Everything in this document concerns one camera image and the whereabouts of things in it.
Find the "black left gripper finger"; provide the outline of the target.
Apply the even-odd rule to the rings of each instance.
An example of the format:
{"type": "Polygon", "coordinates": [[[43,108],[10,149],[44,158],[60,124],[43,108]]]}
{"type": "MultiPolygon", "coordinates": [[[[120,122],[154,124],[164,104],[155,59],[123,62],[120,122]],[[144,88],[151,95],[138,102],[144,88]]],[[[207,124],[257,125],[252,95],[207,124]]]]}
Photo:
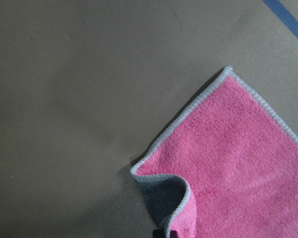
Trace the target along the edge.
{"type": "Polygon", "coordinates": [[[156,229],[152,232],[153,238],[179,238],[177,231],[170,231],[169,235],[164,233],[162,229],[156,229]]]}

